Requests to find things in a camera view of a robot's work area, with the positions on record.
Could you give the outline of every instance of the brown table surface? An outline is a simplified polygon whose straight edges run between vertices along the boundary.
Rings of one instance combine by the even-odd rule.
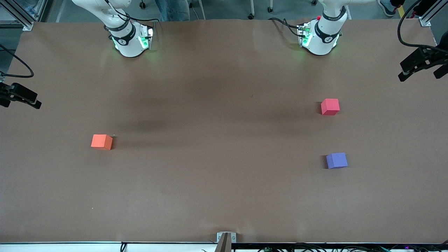
[[[313,56],[271,21],[162,23],[125,58],[101,23],[36,23],[17,50],[36,76],[7,83],[42,108],[0,108],[0,241],[442,242],[447,78],[399,82],[397,24],[347,21]],[[434,44],[417,20],[403,38]]]

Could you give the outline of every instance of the floor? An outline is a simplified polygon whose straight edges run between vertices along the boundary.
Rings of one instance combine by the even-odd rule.
[[[134,0],[126,8],[130,16],[140,19],[159,17],[159,11],[153,0],[143,0],[146,9],[140,9],[139,0]],[[317,4],[312,6],[310,0],[274,0],[274,11],[267,12],[269,0],[254,0],[255,19],[268,19],[271,17],[286,18],[289,20],[302,17],[314,18],[322,13],[322,6]],[[204,12],[207,19],[247,19],[250,13],[249,0],[203,0]],[[414,0],[408,0],[406,5],[410,5]],[[190,9],[190,19],[202,19],[202,12],[197,0],[193,1],[193,8]],[[53,0],[50,6],[47,22],[100,22],[90,12],[76,6],[71,0]],[[351,5],[350,16],[352,19],[383,19],[387,18],[376,2],[366,5]],[[4,20],[7,13],[0,7],[0,20]],[[448,30],[448,7],[445,7],[431,21],[436,42]],[[22,33],[19,29],[0,29],[0,43],[10,49],[15,49]],[[11,57],[6,52],[0,52],[0,70],[7,71],[11,62]]]

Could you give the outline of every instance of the black cable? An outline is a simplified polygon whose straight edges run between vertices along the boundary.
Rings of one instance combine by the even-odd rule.
[[[134,17],[131,17],[128,13],[121,13],[121,12],[119,12],[119,11],[117,11],[116,9],[115,9],[115,7],[113,7],[112,6],[112,4],[109,2],[109,0],[104,0],[116,13],[118,13],[118,17],[121,19],[121,20],[123,20],[123,21],[129,21],[129,19],[132,19],[132,20],[134,20],[134,21],[142,21],[142,22],[149,22],[149,21],[156,21],[157,20],[157,22],[160,22],[160,20],[158,19],[158,18],[152,18],[152,19],[138,19],[138,18],[134,18]]]
[[[343,249],[341,249],[341,252],[343,252],[344,249],[349,250],[349,252],[354,252],[354,251],[364,251],[364,252],[384,252],[384,251],[377,251],[376,249],[368,249],[365,247],[360,247],[360,246],[347,246],[344,247]]]
[[[291,28],[297,28],[297,26],[293,26],[293,25],[290,25],[288,23],[285,23],[285,22],[283,22],[283,20],[280,20],[279,18],[276,18],[276,17],[269,18],[268,20],[275,20],[275,21],[278,21],[278,22],[282,23],[285,26],[289,26]]]
[[[399,245],[399,244],[395,244],[395,245],[394,245],[392,248],[390,248],[389,250],[392,250],[392,249],[398,247],[398,245]]]
[[[10,50],[8,50],[6,47],[4,47],[2,44],[0,44],[0,47],[3,48],[4,51],[11,54],[18,61],[20,61],[20,63],[22,63],[30,71],[30,75],[5,74],[4,72],[0,71],[0,76],[9,76],[9,77],[16,77],[16,78],[31,78],[34,76],[33,70],[21,58],[17,57],[14,53],[12,53]]]
[[[302,252],[314,252],[312,246],[310,246],[310,244],[300,244],[300,246],[296,247],[297,249],[303,249]]]
[[[314,250],[316,250],[317,252],[320,252],[320,250],[323,250],[323,252],[327,252],[324,248],[322,248],[321,246],[318,246],[316,244],[310,244],[310,246],[312,248],[314,248]]]
[[[400,43],[402,43],[405,46],[409,46],[409,47],[421,47],[421,48],[425,48],[425,49],[432,49],[432,50],[436,50],[436,51],[440,51],[440,52],[444,52],[446,54],[448,54],[447,50],[443,50],[441,48],[437,48],[434,46],[430,46],[430,45],[422,45],[422,44],[410,44],[407,43],[405,41],[403,41],[403,39],[401,38],[401,24],[403,23],[403,20],[408,16],[409,12],[411,12],[411,10],[418,5],[422,0],[417,0],[414,4],[411,5],[411,7],[409,7],[408,10],[406,10],[405,14],[403,15],[403,17],[400,19],[400,22],[398,23],[398,27],[397,27],[397,35],[398,35],[398,40],[400,41]]]
[[[442,242],[440,245],[438,245],[437,247],[436,246],[434,246],[434,245],[431,245],[431,249],[433,250],[433,251],[438,251],[438,252],[442,252],[442,250],[441,249],[439,249],[439,246],[441,246],[441,245],[444,245],[444,244],[446,244],[448,242],[448,240],[446,240],[446,241],[444,241],[444,242]]]
[[[297,33],[295,33],[295,32],[292,30],[292,28],[296,28],[296,29],[297,29],[297,26],[293,26],[293,25],[288,24],[288,22],[286,21],[286,18],[284,18],[283,21],[280,20],[280,19],[278,19],[278,18],[276,18],[276,17],[269,18],[268,20],[278,21],[278,22],[280,22],[281,24],[283,24],[284,26],[287,26],[288,29],[289,29],[294,35],[296,35],[297,37],[305,38],[304,35],[297,34]]]
[[[126,247],[128,246],[127,243],[122,242],[120,247],[120,252],[125,252]]]
[[[446,245],[446,244],[448,244],[448,240],[446,240],[446,241],[442,242],[441,244],[437,245],[437,248],[442,246],[442,245]]]

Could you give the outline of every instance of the blue cube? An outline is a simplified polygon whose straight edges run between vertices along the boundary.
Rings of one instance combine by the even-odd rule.
[[[329,169],[343,168],[349,166],[347,164],[347,157],[345,153],[332,153],[327,156],[327,164]]]

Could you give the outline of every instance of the foam block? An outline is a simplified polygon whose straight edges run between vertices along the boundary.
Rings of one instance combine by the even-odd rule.
[[[112,148],[112,137],[108,135],[93,135],[90,146],[97,150],[110,151]]]
[[[325,99],[320,104],[320,108],[322,109],[322,115],[334,116],[340,111],[339,100],[338,99]]]
[[[329,169],[343,168],[349,166],[345,153],[332,153],[327,156],[327,164]]]

